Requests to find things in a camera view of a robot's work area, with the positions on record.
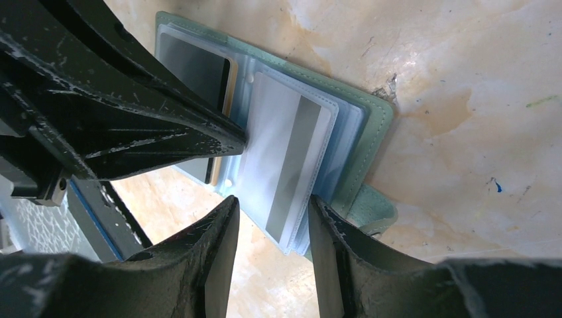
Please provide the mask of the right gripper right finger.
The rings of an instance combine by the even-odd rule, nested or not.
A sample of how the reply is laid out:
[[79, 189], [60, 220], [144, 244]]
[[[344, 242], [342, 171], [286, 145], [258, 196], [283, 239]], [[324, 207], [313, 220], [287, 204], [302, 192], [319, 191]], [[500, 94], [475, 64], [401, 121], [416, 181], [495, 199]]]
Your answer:
[[560, 317], [561, 261], [408, 256], [309, 201], [322, 317]]

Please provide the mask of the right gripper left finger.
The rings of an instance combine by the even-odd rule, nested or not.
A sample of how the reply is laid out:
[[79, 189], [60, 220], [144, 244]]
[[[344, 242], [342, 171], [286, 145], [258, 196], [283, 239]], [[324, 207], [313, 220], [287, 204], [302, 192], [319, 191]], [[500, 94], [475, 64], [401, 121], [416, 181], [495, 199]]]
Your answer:
[[3, 256], [1, 316], [224, 317], [239, 221], [239, 200], [229, 196], [122, 262], [75, 254]]

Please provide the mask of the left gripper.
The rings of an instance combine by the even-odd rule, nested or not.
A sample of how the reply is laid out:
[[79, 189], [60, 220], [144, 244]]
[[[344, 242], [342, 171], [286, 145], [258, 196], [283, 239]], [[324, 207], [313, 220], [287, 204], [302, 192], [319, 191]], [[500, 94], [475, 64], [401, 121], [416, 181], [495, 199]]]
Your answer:
[[246, 141], [104, 1], [1, 2], [1, 176], [11, 197], [59, 206], [71, 174], [119, 180], [240, 154]]

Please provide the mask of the black credit card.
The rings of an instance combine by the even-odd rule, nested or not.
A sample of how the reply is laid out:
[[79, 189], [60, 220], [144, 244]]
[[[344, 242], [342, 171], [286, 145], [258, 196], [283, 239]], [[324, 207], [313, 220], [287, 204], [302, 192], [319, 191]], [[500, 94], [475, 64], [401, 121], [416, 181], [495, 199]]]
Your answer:
[[235, 61], [166, 33], [159, 37], [156, 57], [212, 109], [230, 115], [238, 72]]

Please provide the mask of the light blue card holder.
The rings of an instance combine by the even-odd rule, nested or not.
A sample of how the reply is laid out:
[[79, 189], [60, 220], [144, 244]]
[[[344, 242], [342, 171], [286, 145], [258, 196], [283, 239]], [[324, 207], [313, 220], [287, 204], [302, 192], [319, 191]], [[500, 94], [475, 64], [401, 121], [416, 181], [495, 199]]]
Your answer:
[[[297, 66], [223, 32], [164, 11], [156, 15], [156, 49], [162, 33], [205, 50], [218, 52], [238, 64], [231, 112], [227, 117], [243, 128], [248, 138], [247, 144], [247, 121], [257, 72], [271, 72], [275, 77], [300, 84], [336, 104], [338, 112], [333, 130], [308, 199], [311, 195], [320, 196], [343, 217], [364, 213], [365, 217], [359, 223], [370, 234], [386, 229], [386, 222], [378, 221], [364, 205], [372, 193], [364, 184], [364, 179], [393, 118], [392, 108], [387, 102]], [[247, 144], [240, 155], [193, 159], [177, 164], [176, 168], [219, 195], [237, 196], [241, 157]], [[308, 199], [296, 235], [285, 254], [295, 252], [303, 255], [309, 249]], [[278, 247], [257, 224], [256, 226]]]

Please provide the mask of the silver magnetic stripe card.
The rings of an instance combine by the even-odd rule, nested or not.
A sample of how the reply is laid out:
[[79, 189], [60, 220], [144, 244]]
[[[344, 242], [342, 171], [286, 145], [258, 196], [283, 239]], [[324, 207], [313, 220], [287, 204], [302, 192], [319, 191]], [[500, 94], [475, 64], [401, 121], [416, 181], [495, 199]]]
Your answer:
[[249, 143], [236, 195], [243, 211], [288, 252], [302, 220], [338, 107], [271, 72], [255, 74]]

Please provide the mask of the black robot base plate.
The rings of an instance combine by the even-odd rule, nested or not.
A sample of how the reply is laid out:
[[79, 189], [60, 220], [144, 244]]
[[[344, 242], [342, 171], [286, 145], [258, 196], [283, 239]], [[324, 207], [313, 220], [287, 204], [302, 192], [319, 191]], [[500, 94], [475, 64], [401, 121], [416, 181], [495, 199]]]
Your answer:
[[68, 209], [101, 262], [123, 261], [152, 241], [110, 182], [69, 179]]

